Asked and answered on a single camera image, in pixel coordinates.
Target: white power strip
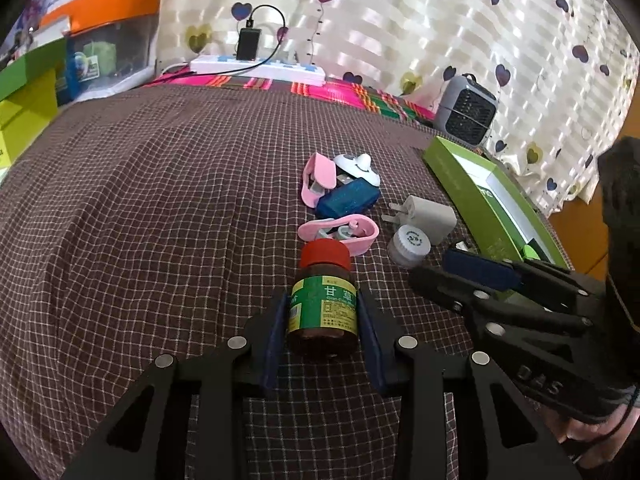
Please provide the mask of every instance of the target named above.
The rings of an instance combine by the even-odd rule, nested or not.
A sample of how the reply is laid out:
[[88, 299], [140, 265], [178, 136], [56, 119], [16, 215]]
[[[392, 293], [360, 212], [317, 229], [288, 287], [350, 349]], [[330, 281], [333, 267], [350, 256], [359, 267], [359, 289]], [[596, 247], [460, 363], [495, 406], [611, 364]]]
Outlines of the white power strip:
[[[238, 61], [235, 56], [198, 56], [191, 61], [190, 69], [196, 74], [214, 74], [227, 70], [239, 70], [260, 63], [263, 59], [253, 61]], [[324, 70], [316, 65], [300, 65], [271, 60], [259, 67], [245, 72], [233, 72], [230, 76], [240, 75], [304, 83], [311, 86], [322, 86], [325, 81]]]

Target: orange lid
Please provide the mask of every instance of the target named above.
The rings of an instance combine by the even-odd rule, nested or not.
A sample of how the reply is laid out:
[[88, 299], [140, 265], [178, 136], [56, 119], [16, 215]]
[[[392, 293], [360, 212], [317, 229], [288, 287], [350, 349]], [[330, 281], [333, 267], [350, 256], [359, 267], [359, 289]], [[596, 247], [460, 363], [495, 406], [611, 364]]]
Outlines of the orange lid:
[[108, 23], [157, 14], [159, 10], [160, 0], [71, 0], [46, 14], [40, 26], [68, 16], [74, 35]]
[[318, 238], [302, 247], [300, 268], [315, 264], [334, 264], [351, 272], [351, 255], [347, 246], [333, 238]]

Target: red bottle cap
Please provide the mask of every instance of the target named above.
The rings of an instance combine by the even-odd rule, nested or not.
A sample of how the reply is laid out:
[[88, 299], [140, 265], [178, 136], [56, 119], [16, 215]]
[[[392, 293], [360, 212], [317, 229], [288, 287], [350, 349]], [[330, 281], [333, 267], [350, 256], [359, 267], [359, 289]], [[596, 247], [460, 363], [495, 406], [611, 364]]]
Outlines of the red bottle cap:
[[315, 264], [334, 264], [351, 272], [351, 255], [347, 246], [333, 238], [318, 238], [302, 247], [300, 268]]

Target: curtain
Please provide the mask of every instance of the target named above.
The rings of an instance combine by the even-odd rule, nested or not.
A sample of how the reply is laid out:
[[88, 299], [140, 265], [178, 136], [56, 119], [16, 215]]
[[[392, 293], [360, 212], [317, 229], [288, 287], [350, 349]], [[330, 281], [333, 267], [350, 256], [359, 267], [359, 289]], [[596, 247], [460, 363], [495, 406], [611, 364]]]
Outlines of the curtain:
[[485, 141], [547, 216], [590, 200], [618, 135], [639, 54], [606, 0], [162, 0], [159, 69], [232, 54], [252, 8], [259, 54], [321, 66], [437, 110], [471, 73], [499, 98]]

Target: green and yellow label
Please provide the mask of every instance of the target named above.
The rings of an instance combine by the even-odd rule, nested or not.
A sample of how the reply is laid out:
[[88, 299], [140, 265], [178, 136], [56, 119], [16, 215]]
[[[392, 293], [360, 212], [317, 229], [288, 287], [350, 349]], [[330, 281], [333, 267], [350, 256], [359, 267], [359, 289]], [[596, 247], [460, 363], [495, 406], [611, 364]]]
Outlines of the green and yellow label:
[[311, 276], [291, 289], [288, 332], [302, 328], [339, 328], [358, 333], [356, 289], [335, 276]]

